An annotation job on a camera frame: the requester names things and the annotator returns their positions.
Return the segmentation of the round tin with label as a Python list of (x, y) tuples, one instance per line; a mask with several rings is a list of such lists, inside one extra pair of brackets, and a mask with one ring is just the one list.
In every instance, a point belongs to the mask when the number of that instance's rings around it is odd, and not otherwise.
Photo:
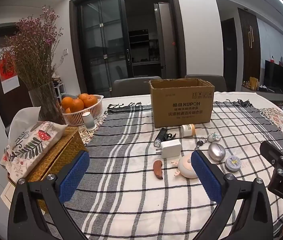
[(236, 155), (231, 155), (226, 159), (225, 167), (230, 172), (237, 172), (241, 169), (241, 159)]

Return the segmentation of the silver egg-shaped case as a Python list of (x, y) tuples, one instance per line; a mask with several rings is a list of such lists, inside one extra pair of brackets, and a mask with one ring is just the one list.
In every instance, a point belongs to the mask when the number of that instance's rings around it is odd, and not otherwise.
[(225, 158), (225, 149), (218, 143), (211, 143), (208, 148), (208, 154), (215, 161), (222, 161)]

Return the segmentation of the small medic figurine keychain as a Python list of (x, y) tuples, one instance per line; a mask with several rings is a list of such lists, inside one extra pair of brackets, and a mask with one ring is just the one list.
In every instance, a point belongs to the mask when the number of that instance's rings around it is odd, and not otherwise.
[(217, 133), (211, 133), (207, 137), (208, 142), (219, 142), (221, 140), (221, 136)]

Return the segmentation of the white pill bottle tan cap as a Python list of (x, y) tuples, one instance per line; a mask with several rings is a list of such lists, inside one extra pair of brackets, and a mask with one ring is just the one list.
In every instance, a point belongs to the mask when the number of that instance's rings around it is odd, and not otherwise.
[(182, 137), (193, 137), (196, 135), (195, 125), (187, 124), (181, 127)]

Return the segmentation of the white power adapter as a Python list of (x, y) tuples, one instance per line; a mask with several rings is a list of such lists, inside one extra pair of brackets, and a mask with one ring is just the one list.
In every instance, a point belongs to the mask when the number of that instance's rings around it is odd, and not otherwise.
[(160, 147), (156, 149), (162, 159), (179, 157), (182, 150), (182, 144), (178, 139), (163, 141)]

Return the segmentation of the brown wooden handle piece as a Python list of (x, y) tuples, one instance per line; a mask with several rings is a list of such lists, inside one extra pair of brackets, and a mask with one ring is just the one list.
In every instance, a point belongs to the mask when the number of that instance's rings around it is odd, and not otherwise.
[(162, 161), (161, 160), (156, 160), (153, 163), (153, 171), (154, 175), (156, 176), (157, 179), (162, 180), (163, 179), (163, 171), (162, 171)]

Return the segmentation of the black rectangular flashlight tool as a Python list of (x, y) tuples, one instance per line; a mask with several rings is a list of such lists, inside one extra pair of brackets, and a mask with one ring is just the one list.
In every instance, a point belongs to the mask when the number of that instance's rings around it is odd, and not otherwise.
[(175, 137), (176, 134), (168, 133), (167, 128), (161, 128), (160, 132), (156, 136), (156, 139), (154, 140), (154, 147), (160, 147), (160, 144), (163, 141), (173, 140)]

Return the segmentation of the floral patterned cloth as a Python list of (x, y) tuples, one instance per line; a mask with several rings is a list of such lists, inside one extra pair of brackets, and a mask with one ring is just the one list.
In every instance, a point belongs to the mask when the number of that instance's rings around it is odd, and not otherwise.
[(283, 113), (276, 108), (262, 108), (260, 114), (270, 121), (272, 124), (277, 126), (283, 133)]

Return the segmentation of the black television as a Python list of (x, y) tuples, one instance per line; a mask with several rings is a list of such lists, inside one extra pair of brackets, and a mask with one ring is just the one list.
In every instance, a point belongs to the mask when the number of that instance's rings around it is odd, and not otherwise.
[(283, 92), (283, 67), (266, 60), (263, 84)]

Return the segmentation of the key with black head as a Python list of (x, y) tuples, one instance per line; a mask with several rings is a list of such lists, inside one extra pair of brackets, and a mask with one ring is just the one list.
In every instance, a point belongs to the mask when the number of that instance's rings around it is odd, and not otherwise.
[(197, 151), (201, 146), (203, 146), (206, 143), (207, 139), (204, 137), (201, 137), (198, 139), (197, 143), (196, 143), (196, 147), (195, 147), (195, 151)]

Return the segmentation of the floral fabric tissue cover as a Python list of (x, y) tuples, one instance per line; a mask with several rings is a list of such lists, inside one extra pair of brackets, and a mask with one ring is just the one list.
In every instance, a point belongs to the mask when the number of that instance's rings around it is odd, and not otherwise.
[(28, 176), (46, 153), (62, 138), (67, 125), (39, 121), (41, 107), (24, 108), (10, 125), (8, 145), (0, 165), (13, 183)]

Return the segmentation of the woven wicker box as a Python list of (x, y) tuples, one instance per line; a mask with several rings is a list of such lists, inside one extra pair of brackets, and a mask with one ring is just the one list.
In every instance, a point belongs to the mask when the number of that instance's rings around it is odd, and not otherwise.
[(57, 174), (64, 165), (69, 164), (85, 146), (81, 139), (78, 128), (68, 127), (63, 133), (62, 138), (46, 153), (40, 162), (30, 171), (26, 180), (34, 182), (44, 180), (50, 173)]

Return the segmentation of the grey dining chair right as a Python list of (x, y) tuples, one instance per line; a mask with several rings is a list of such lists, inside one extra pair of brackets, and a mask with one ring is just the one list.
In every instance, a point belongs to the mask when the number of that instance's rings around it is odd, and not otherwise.
[(186, 75), (185, 78), (198, 78), (205, 81), (210, 82), (212, 85), (215, 86), (216, 92), (227, 92), (227, 86), (225, 83), (225, 79), (223, 76), (220, 75), (196, 75), (196, 74), (189, 74)]

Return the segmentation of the grey dining chair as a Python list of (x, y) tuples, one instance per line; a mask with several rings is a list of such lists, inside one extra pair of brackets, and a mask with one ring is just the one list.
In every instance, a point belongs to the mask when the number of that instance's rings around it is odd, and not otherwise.
[(220, 75), (196, 75), (196, 74), (189, 74), (186, 75), (185, 78), (198, 78), (205, 81), (210, 82), (212, 85), (215, 86), (216, 92), (227, 92), (227, 86), (225, 83), (225, 79), (223, 76)]
[(150, 80), (161, 80), (159, 76), (134, 77), (116, 80), (112, 86), (112, 97), (150, 94)]

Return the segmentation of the white fruit basket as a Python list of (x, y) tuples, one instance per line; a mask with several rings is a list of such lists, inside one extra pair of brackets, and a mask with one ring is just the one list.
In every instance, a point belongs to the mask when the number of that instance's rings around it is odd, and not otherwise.
[(74, 113), (63, 113), (63, 118), (68, 126), (81, 126), (84, 125), (83, 116), (85, 113), (90, 113), (91, 116), (96, 119), (103, 113), (103, 95), (96, 95), (97, 103), (91, 107), (85, 108), (81, 111)]

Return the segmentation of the brown cardboard box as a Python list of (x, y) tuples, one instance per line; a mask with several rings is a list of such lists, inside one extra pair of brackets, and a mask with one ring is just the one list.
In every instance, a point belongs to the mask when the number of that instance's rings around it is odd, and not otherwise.
[(150, 80), (153, 122), (156, 128), (208, 123), (215, 87), (203, 79)]

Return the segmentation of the white cylindrical speaker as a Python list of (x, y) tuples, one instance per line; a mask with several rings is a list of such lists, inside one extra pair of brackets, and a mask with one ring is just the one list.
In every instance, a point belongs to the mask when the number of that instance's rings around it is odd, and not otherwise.
[(96, 129), (97, 125), (96, 123), (94, 122), (94, 118), (91, 114), (91, 112), (85, 112), (82, 114), (82, 119), (84, 121), (84, 124), (85, 124), (85, 127), (86, 127), (86, 130), (88, 131), (93, 131)]

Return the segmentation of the plaid grey white tablecloth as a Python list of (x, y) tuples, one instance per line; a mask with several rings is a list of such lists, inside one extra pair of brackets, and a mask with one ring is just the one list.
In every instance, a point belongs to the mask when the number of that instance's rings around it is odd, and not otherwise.
[[(219, 134), (226, 155), (241, 159), (240, 180), (270, 182), (273, 168), (260, 154), (261, 142), (283, 151), (280, 129), (260, 109), (238, 102), (214, 102), (210, 122), (196, 125), (193, 137), (182, 137), (179, 126), (168, 131), (182, 144), (181, 156), (191, 154), (199, 138)], [(198, 179), (174, 176), (171, 161), (178, 158), (162, 160), (163, 179), (156, 178), (158, 133), (150, 106), (109, 107), (87, 144), (90, 166), (65, 203), (88, 239), (192, 239), (214, 211)]]

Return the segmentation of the glass vase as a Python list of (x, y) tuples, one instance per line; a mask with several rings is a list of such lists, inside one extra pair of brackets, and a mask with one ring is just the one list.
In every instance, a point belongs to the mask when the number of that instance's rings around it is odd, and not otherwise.
[(41, 108), (39, 121), (66, 124), (52, 82), (29, 91), (29, 96), (33, 106)]

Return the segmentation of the orange fruit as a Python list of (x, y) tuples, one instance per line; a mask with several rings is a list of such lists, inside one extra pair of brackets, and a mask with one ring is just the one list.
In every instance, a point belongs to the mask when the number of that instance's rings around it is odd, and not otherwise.
[(62, 99), (61, 101), (61, 106), (64, 110), (67, 110), (69, 107), (73, 105), (74, 99), (71, 98), (70, 96), (66, 96)]
[(71, 106), (69, 107), (71, 113), (82, 111), (84, 108), (85, 108), (85, 104), (79, 98), (74, 99)]
[(98, 99), (95, 95), (90, 95), (90, 94), (81, 94), (81, 100), (84, 103), (84, 107), (92, 107), (98, 102)]

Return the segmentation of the grey dining chair left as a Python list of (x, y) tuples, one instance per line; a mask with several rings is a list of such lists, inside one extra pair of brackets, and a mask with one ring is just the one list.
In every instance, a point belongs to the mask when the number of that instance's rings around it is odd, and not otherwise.
[(150, 94), (150, 80), (161, 80), (159, 76), (134, 77), (116, 80), (112, 86), (112, 97)]

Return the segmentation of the dried pink flowers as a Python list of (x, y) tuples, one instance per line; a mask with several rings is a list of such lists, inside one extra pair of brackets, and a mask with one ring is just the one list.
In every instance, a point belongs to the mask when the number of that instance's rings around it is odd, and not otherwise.
[(53, 62), (63, 31), (56, 25), (58, 18), (52, 7), (44, 5), (39, 16), (20, 19), (16, 23), (17, 32), (5, 38), (7, 63), (28, 90), (52, 82), (53, 74), (60, 66)]

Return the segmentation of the black sliding glass door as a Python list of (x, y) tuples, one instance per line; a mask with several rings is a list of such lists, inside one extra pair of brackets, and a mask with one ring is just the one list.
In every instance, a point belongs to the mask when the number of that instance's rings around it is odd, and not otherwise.
[(116, 80), (186, 75), (178, 0), (70, 0), (80, 91), (113, 95)]

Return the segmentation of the red wall calendar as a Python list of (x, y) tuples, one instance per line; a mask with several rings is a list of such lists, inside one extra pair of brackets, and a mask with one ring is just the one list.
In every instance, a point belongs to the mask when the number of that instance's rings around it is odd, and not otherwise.
[(0, 48), (0, 81), (4, 94), (20, 86), (18, 75), (8, 62), (8, 49)]

